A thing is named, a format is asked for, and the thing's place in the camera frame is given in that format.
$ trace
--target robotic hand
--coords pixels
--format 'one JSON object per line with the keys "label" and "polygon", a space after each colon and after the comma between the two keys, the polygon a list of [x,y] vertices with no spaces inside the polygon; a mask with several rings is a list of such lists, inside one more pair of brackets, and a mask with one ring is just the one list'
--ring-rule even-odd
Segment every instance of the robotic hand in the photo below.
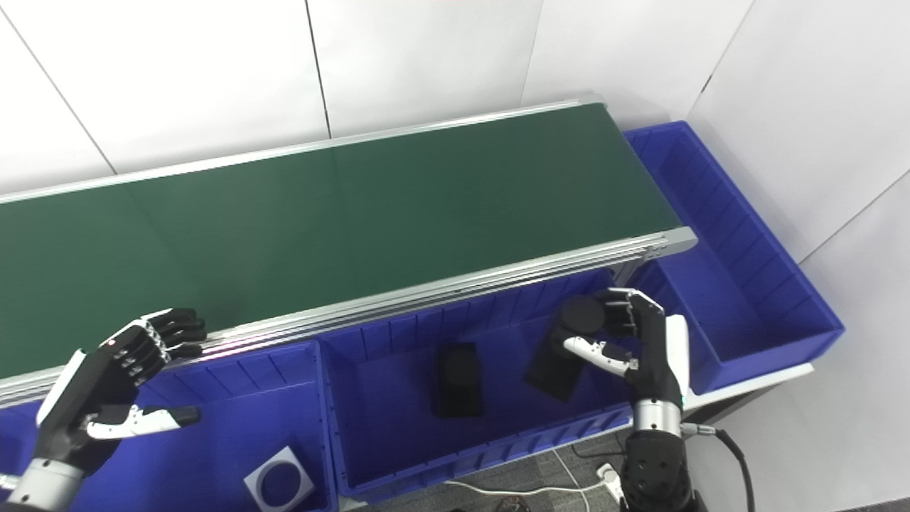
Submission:
{"label": "robotic hand", "polygon": [[137,387],[172,359],[200,355],[206,336],[194,310],[168,309],[131,322],[93,353],[76,351],[38,410],[32,462],[0,512],[66,510],[122,439],[197,423],[195,407],[134,402]]}
{"label": "robotic hand", "polygon": [[[642,343],[641,357],[598,341],[594,336],[599,332],[634,336]],[[562,400],[571,396],[582,360],[629,384],[633,423],[620,472],[623,511],[704,510],[689,479],[680,423],[689,384],[688,341],[682,316],[667,317],[660,304],[638,290],[610,288],[563,303],[539,363],[526,375],[531,384]]]}

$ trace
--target white wall panel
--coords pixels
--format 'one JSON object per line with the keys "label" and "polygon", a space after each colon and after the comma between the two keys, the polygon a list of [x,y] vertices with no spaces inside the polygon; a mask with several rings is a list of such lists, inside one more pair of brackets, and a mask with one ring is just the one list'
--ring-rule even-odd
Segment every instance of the white wall panel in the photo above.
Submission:
{"label": "white wall panel", "polygon": [[0,16],[0,194],[112,174]]}
{"label": "white wall panel", "polygon": [[684,118],[752,0],[546,0],[525,105],[585,91],[624,128]]}
{"label": "white wall panel", "polygon": [[689,121],[799,261],[910,169],[910,4],[757,0]]}
{"label": "white wall panel", "polygon": [[6,0],[117,171],[328,136],[304,0]]}
{"label": "white wall panel", "polygon": [[311,0],[332,136],[515,108],[542,0]]}
{"label": "white wall panel", "polygon": [[[759,510],[832,512],[910,496],[908,252],[904,178],[803,264],[847,332],[814,374],[719,423],[746,453]],[[723,445],[688,445],[711,510],[744,510],[739,470]]]}

